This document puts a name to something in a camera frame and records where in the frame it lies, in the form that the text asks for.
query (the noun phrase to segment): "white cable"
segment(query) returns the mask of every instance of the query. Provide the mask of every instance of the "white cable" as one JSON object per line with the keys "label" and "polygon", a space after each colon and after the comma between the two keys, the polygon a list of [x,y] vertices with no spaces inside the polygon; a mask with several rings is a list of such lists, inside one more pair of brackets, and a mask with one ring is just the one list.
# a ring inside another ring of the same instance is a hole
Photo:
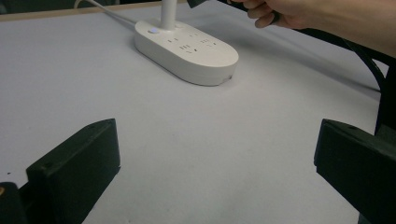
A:
{"label": "white cable", "polygon": [[77,0],[77,1],[75,2],[74,8],[78,8],[79,3],[82,2],[82,1],[89,2],[89,3],[93,4],[94,6],[101,8],[101,9],[104,10],[107,14],[109,14],[109,15],[111,15],[111,16],[120,18],[120,19],[122,19],[122,20],[131,22],[131,23],[133,23],[133,24],[136,24],[136,23],[137,23],[137,21],[134,21],[134,20],[132,20],[132,19],[130,19],[130,18],[128,18],[128,17],[122,16],[121,14],[119,14],[119,13],[117,13],[117,12],[114,12],[114,11],[112,11],[112,10],[110,10],[110,9],[108,9],[108,8],[106,8],[106,7],[104,7],[104,6],[102,6],[102,5],[100,5],[99,3],[95,2],[94,0]]}

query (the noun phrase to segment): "table surface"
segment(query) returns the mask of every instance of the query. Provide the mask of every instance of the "table surface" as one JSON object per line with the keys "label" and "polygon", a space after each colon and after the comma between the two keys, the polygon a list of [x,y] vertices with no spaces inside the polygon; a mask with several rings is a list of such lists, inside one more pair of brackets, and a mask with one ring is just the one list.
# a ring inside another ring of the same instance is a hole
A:
{"label": "table surface", "polygon": [[115,118],[121,169],[84,223],[357,223],[313,159],[322,119],[374,131],[378,87],[359,58],[218,2],[179,4],[177,19],[238,51],[233,79],[180,80],[105,13],[0,22],[0,180],[22,186],[34,161]]}

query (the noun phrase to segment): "black plastic part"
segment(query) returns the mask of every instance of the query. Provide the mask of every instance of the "black plastic part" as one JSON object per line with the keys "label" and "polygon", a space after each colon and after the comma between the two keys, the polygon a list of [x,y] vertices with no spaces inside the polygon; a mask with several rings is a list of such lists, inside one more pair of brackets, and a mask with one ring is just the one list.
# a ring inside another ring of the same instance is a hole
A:
{"label": "black plastic part", "polygon": [[187,0],[187,3],[189,4],[190,8],[193,8],[193,7],[198,7],[205,1],[206,0]]}
{"label": "black plastic part", "polygon": [[29,222],[82,223],[119,169],[115,120],[86,126],[27,168]]}
{"label": "black plastic part", "polygon": [[396,130],[396,63],[389,67],[384,88],[381,91],[375,132],[379,130],[381,125]]}
{"label": "black plastic part", "polygon": [[14,183],[0,183],[0,223],[28,223],[18,188]]}
{"label": "black plastic part", "polygon": [[274,18],[273,18],[273,20],[271,21],[270,24],[274,24],[274,23],[276,23],[277,21],[280,20],[280,14],[279,14],[279,12],[273,11],[273,14],[274,14]]}
{"label": "black plastic part", "polygon": [[318,174],[372,224],[396,223],[393,132],[388,129],[376,137],[325,119],[319,133],[314,162]]}
{"label": "black plastic part", "polygon": [[371,223],[360,213],[358,224],[371,224]]}

